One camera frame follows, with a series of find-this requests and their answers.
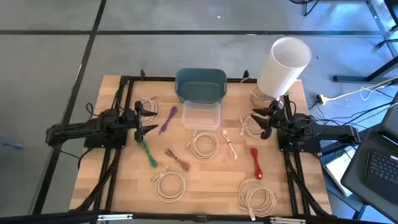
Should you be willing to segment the clear plastic container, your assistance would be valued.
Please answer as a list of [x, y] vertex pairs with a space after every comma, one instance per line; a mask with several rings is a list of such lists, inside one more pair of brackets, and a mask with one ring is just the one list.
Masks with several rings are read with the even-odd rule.
[[221, 123], [221, 105], [219, 103], [192, 103], [183, 104], [182, 123], [188, 129], [214, 131]]

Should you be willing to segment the dark grey laptop lid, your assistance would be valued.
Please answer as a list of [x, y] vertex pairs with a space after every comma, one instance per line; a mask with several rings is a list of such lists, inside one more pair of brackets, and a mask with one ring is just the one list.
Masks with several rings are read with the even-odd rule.
[[381, 133], [387, 138], [398, 142], [398, 92], [396, 93], [391, 108], [387, 110], [381, 123]]

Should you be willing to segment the teal plastic bin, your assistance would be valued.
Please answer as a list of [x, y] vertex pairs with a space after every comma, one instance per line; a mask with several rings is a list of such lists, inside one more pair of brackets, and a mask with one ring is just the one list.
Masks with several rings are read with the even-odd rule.
[[176, 73], [175, 92], [181, 102], [219, 103], [227, 92], [224, 71], [215, 68], [182, 68]]

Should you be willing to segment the silver metal bracket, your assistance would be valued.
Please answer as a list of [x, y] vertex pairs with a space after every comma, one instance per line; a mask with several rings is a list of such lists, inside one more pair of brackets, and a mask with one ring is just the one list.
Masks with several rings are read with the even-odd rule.
[[99, 222], [109, 222], [114, 220], [129, 220], [133, 218], [133, 214], [107, 214], [107, 215], [99, 215]]
[[307, 224], [306, 220], [296, 218], [271, 217], [271, 224]]

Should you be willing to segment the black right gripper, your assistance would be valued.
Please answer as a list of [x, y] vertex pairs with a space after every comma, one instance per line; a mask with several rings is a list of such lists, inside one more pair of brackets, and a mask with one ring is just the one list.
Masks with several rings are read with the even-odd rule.
[[251, 115], [251, 118], [264, 130], [261, 134], [262, 139], [268, 139], [272, 134], [272, 128], [280, 128], [280, 122], [285, 119], [280, 101], [273, 101], [267, 108], [253, 109], [253, 112], [265, 117]]

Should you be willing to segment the black open laptop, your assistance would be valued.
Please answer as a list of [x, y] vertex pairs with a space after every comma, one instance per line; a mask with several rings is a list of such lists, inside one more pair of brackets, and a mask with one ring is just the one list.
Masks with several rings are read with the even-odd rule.
[[341, 183], [398, 224], [398, 144], [375, 131], [368, 133]]

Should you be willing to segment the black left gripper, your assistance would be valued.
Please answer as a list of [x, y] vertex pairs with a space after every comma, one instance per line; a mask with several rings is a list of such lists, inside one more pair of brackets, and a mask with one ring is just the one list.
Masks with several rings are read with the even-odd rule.
[[136, 101], [134, 103], [133, 110], [130, 108], [124, 110], [124, 124], [128, 128], [133, 128], [136, 130], [134, 133], [134, 140], [137, 143], [143, 143], [144, 135], [146, 135], [149, 131], [152, 131], [153, 129], [158, 127], [158, 124], [142, 126], [141, 116], [151, 117], [151, 116], [157, 116], [157, 115], [158, 115], [158, 113], [156, 113], [156, 112], [147, 111], [145, 109], [142, 109], [142, 103], [140, 101]]

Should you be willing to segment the white book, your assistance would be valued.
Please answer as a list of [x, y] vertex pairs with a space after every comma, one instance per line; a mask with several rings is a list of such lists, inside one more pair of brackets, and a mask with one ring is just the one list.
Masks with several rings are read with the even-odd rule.
[[332, 160], [331, 162], [323, 166], [333, 182], [337, 185], [337, 187], [340, 189], [345, 197], [351, 196], [352, 192], [341, 184], [341, 179], [346, 169], [348, 168], [348, 165], [350, 164], [355, 152], [356, 150], [354, 148], [345, 150], [342, 156]]

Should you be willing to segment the white lamp with wooden base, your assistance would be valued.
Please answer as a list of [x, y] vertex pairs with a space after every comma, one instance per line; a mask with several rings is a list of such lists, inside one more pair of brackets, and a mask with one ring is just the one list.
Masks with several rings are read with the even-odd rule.
[[258, 74], [260, 94], [251, 94], [253, 107], [263, 107], [286, 94], [311, 59], [312, 52], [304, 41], [295, 37], [277, 39]]

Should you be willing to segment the black desk frame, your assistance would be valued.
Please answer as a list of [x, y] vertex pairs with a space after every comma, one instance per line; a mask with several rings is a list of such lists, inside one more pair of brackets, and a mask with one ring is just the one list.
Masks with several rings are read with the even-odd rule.
[[398, 37], [395, 39], [391, 38], [391, 34], [398, 34], [398, 0], [381, 0], [387, 7], [387, 12], [392, 17], [392, 20], [395, 22], [395, 25], [392, 26], [389, 30], [386, 30], [381, 19], [379, 18], [376, 9], [372, 4], [372, 0], [362, 0], [366, 3], [371, 15], [373, 16], [376, 25], [381, 31], [381, 36], [383, 41], [379, 42], [375, 45], [374, 50], [378, 50], [383, 46], [388, 46], [389, 51], [391, 52], [393, 58], [382, 65], [380, 68], [372, 72], [370, 75], [366, 77], [359, 76], [349, 76], [349, 75], [335, 75], [333, 76], [333, 81], [338, 83], [376, 83], [377, 81], [386, 81], [385, 78], [382, 78], [384, 75], [387, 75], [389, 72], [398, 68], [398, 52], [394, 49], [393, 44], [398, 44]]

